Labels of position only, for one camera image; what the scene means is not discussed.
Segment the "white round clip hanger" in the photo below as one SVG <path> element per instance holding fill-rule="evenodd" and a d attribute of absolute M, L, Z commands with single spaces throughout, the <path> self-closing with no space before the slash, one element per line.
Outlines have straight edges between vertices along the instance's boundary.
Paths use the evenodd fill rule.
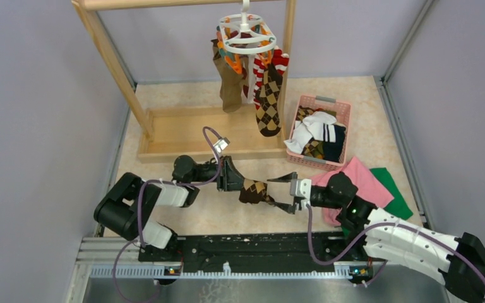
<path fill-rule="evenodd" d="M 220 57 L 237 74 L 243 73 L 242 56 L 257 56 L 264 64 L 272 61 L 277 38 L 260 15 L 249 13 L 250 2 L 242 1 L 239 14 L 219 19 L 217 48 Z"/>

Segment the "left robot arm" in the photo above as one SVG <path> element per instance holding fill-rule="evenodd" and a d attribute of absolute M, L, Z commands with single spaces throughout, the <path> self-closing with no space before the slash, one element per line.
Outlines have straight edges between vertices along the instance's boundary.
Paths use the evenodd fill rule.
<path fill-rule="evenodd" d="M 188 155 L 177 157 L 171 181 L 144 181 L 134 173 L 125 173 L 97 205 L 93 218 L 120 237 L 142 246 L 152 246 L 162 261 L 177 253 L 177 234 L 151 218 L 156 206 L 187 208 L 198 193 L 198 185 L 215 183 L 219 191 L 240 191 L 244 176 L 230 156 L 197 163 Z"/>

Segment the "red white striped sock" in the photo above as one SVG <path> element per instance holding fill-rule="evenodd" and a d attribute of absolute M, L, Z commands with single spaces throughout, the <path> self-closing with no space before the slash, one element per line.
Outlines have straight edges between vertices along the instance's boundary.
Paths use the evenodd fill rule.
<path fill-rule="evenodd" d="M 280 47 L 275 46 L 270 52 L 265 55 L 258 54 L 253 61 L 253 102 L 258 104 L 258 90 L 263 84 L 263 75 L 269 67 L 274 67 L 275 70 L 282 76 L 289 65 L 289 55 L 285 53 Z"/>

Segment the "white sock black stripes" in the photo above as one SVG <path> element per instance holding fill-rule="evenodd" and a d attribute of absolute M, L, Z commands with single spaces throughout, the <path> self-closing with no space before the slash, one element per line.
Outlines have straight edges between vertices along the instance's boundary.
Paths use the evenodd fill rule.
<path fill-rule="evenodd" d="M 302 120 L 302 123 L 306 126 L 307 130 L 312 134 L 315 140 L 330 143 L 336 142 L 336 122 L 336 117 L 322 111 L 314 112 Z"/>

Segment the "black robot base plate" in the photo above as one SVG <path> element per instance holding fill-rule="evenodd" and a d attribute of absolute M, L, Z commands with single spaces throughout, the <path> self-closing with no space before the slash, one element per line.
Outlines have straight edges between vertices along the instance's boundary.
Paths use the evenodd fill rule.
<path fill-rule="evenodd" d="M 343 265 L 348 276 L 371 277 L 376 272 L 376 259 L 361 251 L 356 244 L 332 265 L 347 241 L 341 232 L 313 232 L 312 246 L 305 232 L 276 234 L 180 235 L 164 249 L 147 245 L 140 250 L 138 261 L 175 263 L 184 273 L 219 273 L 224 268 L 233 273 L 331 273 Z"/>

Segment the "brown argyle sock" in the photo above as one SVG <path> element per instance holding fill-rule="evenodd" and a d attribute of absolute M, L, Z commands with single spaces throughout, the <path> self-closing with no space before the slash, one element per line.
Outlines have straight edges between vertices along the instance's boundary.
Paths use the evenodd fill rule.
<path fill-rule="evenodd" d="M 258 204 L 265 202 L 272 204 L 274 198 L 268 193 L 268 184 L 263 181 L 245 179 L 239 191 L 239 201 L 242 203 Z"/>
<path fill-rule="evenodd" d="M 263 83 L 256 92 L 256 99 L 260 103 L 256 111 L 256 122 L 264 137 L 276 136 L 281 130 L 278 101 L 282 84 L 282 75 L 273 64 L 269 64 L 263 73 Z"/>

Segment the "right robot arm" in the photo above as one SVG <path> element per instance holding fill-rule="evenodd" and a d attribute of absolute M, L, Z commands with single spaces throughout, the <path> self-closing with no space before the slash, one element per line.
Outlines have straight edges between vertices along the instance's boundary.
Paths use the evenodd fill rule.
<path fill-rule="evenodd" d="M 485 302 L 485 247 L 478 237 L 467 232 L 460 237 L 441 234 L 392 215 L 362 199 L 343 172 L 331 176 L 325 186 L 300 179 L 295 172 L 274 181 L 290 185 L 294 202 L 285 206 L 288 213 L 311 213 L 315 206 L 340 211 L 337 220 L 351 239 L 329 261 L 317 258 L 308 224 L 309 253 L 316 264 L 332 265 L 346 254 L 353 260 L 368 256 L 391 261 L 432 278 L 462 301 Z"/>

